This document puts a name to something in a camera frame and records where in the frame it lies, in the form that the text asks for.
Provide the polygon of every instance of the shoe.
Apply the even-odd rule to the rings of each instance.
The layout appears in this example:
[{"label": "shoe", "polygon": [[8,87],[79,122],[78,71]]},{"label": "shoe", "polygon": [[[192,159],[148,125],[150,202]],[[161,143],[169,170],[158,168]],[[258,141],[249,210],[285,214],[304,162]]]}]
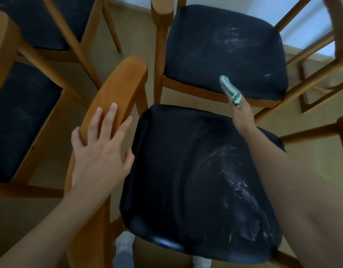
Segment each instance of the shoe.
[{"label": "shoe", "polygon": [[211,259],[205,259],[199,256],[193,256],[194,268],[210,268]]},{"label": "shoe", "polygon": [[120,252],[129,252],[133,255],[134,239],[134,234],[128,231],[123,231],[123,233],[116,239],[116,255]]}]

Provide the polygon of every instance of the brown floor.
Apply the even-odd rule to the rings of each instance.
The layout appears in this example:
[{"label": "brown floor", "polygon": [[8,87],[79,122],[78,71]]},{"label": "brown floor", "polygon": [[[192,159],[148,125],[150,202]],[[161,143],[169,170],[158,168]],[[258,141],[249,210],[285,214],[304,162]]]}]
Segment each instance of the brown floor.
[{"label": "brown floor", "polygon": [[[151,15],[146,12],[130,9],[112,8],[112,15],[116,30],[121,42],[123,53],[117,53],[107,25],[101,17],[95,44],[90,58],[98,74],[105,80],[114,68],[127,56],[135,55],[144,60],[149,69],[149,79],[146,84],[149,106],[153,103],[153,71],[155,51],[155,26]],[[92,99],[96,89],[78,64],[52,63],[72,84],[81,87],[82,92],[89,94]],[[316,62],[309,62],[310,70],[321,66]],[[337,74],[329,81],[333,84],[343,78],[343,73]],[[320,96],[318,91],[311,91],[311,97]],[[228,106],[224,103],[212,102],[195,98],[173,90],[164,88],[162,103],[187,106],[211,111],[217,114],[230,115]],[[65,174],[71,155],[70,133],[80,125],[86,110],[77,103],[71,104],[66,110],[63,127],[57,128],[55,141],[51,144],[48,154],[37,169],[31,184],[63,188]],[[335,122],[343,115],[343,94],[325,105],[308,113],[301,114],[298,100],[288,103],[283,108],[272,113],[259,123],[279,136],[310,129],[313,127]],[[138,121],[136,109],[133,108],[134,117],[131,129],[124,141],[124,147],[131,146],[133,135]],[[302,162],[311,171],[333,182],[343,191],[343,152],[337,137],[325,140],[290,146],[288,154],[295,160]],[[116,188],[112,195],[111,219],[118,215],[118,205],[122,185]],[[41,221],[57,204],[58,199],[2,199],[0,198],[0,256],[13,246],[19,239],[29,232]],[[284,240],[281,250],[292,254]],[[181,253],[160,248],[141,239],[134,243],[135,266],[139,267],[191,267],[192,257]],[[68,267],[66,258],[62,259],[59,267]],[[221,261],[213,261],[212,267],[247,267]],[[275,267],[265,264],[253,267]]]}]

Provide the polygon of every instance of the wall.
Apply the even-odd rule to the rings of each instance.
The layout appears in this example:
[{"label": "wall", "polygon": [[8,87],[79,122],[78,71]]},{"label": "wall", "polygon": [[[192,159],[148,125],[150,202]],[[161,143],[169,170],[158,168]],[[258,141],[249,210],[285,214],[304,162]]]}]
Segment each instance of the wall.
[{"label": "wall", "polygon": [[[150,0],[117,0],[150,8]],[[299,0],[187,0],[261,18],[275,25]],[[312,0],[281,32],[283,44],[303,49],[331,29],[331,21],[322,0]],[[334,43],[318,53],[334,56]]]}]

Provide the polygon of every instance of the white sneaker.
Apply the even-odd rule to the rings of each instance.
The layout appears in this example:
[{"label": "white sneaker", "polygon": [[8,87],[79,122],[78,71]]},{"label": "white sneaker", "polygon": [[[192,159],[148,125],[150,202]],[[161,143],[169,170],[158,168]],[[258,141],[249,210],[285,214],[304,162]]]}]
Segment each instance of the white sneaker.
[{"label": "white sneaker", "polygon": [[205,259],[199,256],[193,256],[194,268],[210,268],[211,259]]},{"label": "white sneaker", "polygon": [[120,252],[129,252],[133,255],[133,242],[135,235],[123,231],[123,233],[116,239],[116,255]]}]

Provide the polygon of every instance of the seat cushion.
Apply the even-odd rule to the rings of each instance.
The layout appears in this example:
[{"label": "seat cushion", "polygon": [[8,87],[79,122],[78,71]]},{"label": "seat cushion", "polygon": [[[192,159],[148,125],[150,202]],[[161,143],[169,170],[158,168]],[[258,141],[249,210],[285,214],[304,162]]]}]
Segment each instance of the seat cushion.
[{"label": "seat cushion", "polygon": [[[95,0],[54,0],[67,24],[81,41]],[[66,51],[70,47],[41,0],[0,0],[4,11],[35,48]]]},{"label": "seat cushion", "polygon": [[[277,136],[260,129],[284,150]],[[264,263],[282,233],[232,119],[153,105],[138,121],[120,212],[135,235],[189,255]]]},{"label": "seat cushion", "polygon": [[281,36],[269,23],[245,14],[189,5],[174,17],[165,76],[222,93],[226,75],[246,98],[280,100],[288,88]]},{"label": "seat cushion", "polygon": [[0,90],[0,182],[14,176],[60,96],[37,68],[14,64]]}]

